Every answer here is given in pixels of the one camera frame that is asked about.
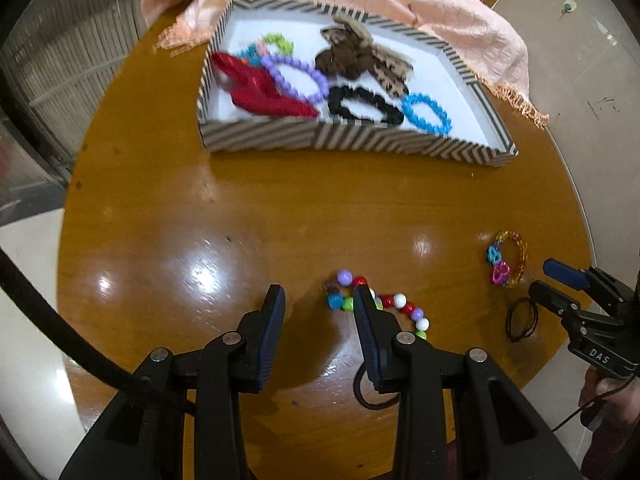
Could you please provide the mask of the person's right hand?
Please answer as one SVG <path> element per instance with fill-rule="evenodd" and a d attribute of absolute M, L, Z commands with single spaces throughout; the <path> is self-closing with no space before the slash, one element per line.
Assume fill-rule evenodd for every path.
<path fill-rule="evenodd" d="M 585 382 L 579 396 L 579 404 L 585 404 L 596 396 L 617 390 L 604 400 L 610 410 L 605 421 L 619 430 L 633 427 L 639 420 L 640 392 L 639 378 L 635 377 L 626 387 L 624 382 L 614 378 L 602 377 L 594 366 L 587 368 Z"/>

